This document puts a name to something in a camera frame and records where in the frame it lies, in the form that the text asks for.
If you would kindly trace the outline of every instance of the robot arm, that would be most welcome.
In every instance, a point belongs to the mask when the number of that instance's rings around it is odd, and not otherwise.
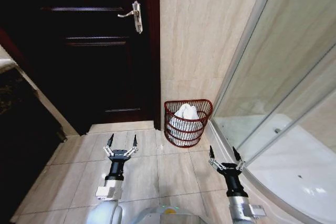
[[[226,196],[229,199],[231,218],[234,224],[238,223],[256,223],[255,220],[266,216],[262,206],[251,205],[248,200],[248,194],[244,191],[244,187],[239,181],[245,162],[241,159],[240,154],[233,147],[235,163],[219,163],[215,160],[215,155],[210,146],[209,163],[218,173],[224,176],[227,185]]]
[[[111,163],[109,174],[105,177],[104,186],[97,188],[96,197],[101,200],[119,200],[122,194],[123,171],[126,161],[138,151],[137,136],[134,136],[133,147],[127,150],[111,150],[114,134],[103,147]]]

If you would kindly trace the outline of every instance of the floor tile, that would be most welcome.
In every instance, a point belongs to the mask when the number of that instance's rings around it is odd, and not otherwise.
[[[65,218],[64,224],[84,224],[88,214],[94,207],[70,208]]]
[[[139,213],[149,207],[158,207],[160,205],[159,199],[145,199],[129,202],[122,202],[119,204],[122,207],[121,224],[130,224],[133,218],[136,218]]]
[[[189,153],[157,158],[160,197],[200,192]]]
[[[49,166],[23,213],[69,208],[84,168],[85,163]]]
[[[103,147],[107,145],[108,139],[114,134],[113,142],[111,149],[123,150],[125,149],[125,143],[127,140],[127,131],[123,132],[106,132],[106,133],[97,133],[97,140],[93,147],[92,153],[90,155],[90,161],[96,160],[108,160],[109,158],[106,155],[106,152],[103,150]]]
[[[210,143],[203,133],[201,140],[193,147],[188,148],[189,152],[208,151],[210,150]]]
[[[67,212],[66,209],[21,215],[17,224],[60,224],[64,222]]]
[[[201,222],[197,215],[162,215],[160,219],[162,224],[208,224],[208,222]]]
[[[128,131],[126,149],[132,148],[135,134],[139,150],[133,157],[156,155],[155,130]]]
[[[153,121],[137,121],[124,123],[93,124],[89,133],[113,132],[113,131],[139,131],[154,128]]]
[[[51,165],[53,163],[53,161],[55,160],[56,156],[58,155],[59,151],[61,150],[61,148],[63,147],[64,143],[60,143],[56,150],[54,151],[53,155],[51,156],[51,158],[49,159],[49,161],[47,162],[46,165]]]
[[[226,191],[201,193],[206,213],[214,223],[232,223]]]
[[[125,163],[121,201],[159,197],[156,156],[133,157]]]
[[[188,148],[179,148],[171,144],[164,136],[163,131],[156,130],[155,133],[156,133],[156,153],[158,155],[188,152]]]
[[[209,164],[209,152],[190,152],[200,191],[226,189],[225,178]]]
[[[89,160],[93,146],[96,142],[96,134],[69,137],[57,154],[53,164],[67,164],[86,162]]]
[[[160,205],[180,207],[195,215],[206,217],[201,194],[185,194],[160,198]]]
[[[14,216],[11,217],[10,222],[11,223],[16,223],[18,221],[18,219],[19,219],[19,215],[14,215]]]
[[[104,185],[104,179],[109,173],[110,167],[111,161],[109,160],[93,161],[86,164],[71,208],[94,206],[100,202],[95,196],[97,187]]]
[[[36,191],[38,185],[40,184],[41,180],[44,178],[44,176],[47,173],[47,171],[49,170],[49,168],[50,168],[49,166],[46,166],[43,169],[43,171],[40,173],[40,175],[37,177],[33,186],[30,188],[29,192],[27,193],[27,195],[25,196],[25,198],[23,199],[23,201],[21,202],[19,207],[16,209],[14,215],[18,216],[18,215],[22,214],[22,212],[25,209],[25,207],[27,206],[27,204],[29,204],[29,202],[31,201],[32,195]]]

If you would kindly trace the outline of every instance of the red basket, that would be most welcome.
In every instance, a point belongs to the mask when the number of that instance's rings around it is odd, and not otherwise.
[[[195,106],[199,119],[188,120],[180,118],[174,113],[182,104]],[[164,135],[169,142],[181,148],[196,145],[204,132],[204,128],[212,114],[211,101],[206,99],[167,101],[164,103]]]

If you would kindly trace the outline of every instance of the door frame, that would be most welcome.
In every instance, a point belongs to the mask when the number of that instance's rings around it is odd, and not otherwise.
[[[152,118],[154,128],[161,129],[161,81],[160,81],[160,0],[146,0],[146,8],[149,20],[149,49],[151,59],[151,83],[153,92],[151,92]],[[29,61],[23,54],[17,50],[15,43],[9,38],[5,31],[0,33],[0,45],[10,53],[10,56],[19,64],[19,66],[29,75],[29,77],[41,87],[44,93],[44,85],[38,75],[34,73],[34,69],[29,64]]]
[[[150,54],[152,60],[154,128],[161,129],[161,71],[160,71],[160,0],[147,0]]]

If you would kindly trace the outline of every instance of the silver door handle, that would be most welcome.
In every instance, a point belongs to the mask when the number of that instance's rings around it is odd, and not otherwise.
[[[129,13],[127,13],[125,15],[118,14],[118,17],[119,18],[125,18],[125,17],[133,15],[134,16],[135,29],[140,34],[140,33],[142,33],[142,20],[141,20],[140,3],[138,3],[138,1],[135,1],[132,4],[132,7],[133,7],[132,11],[130,11]]]

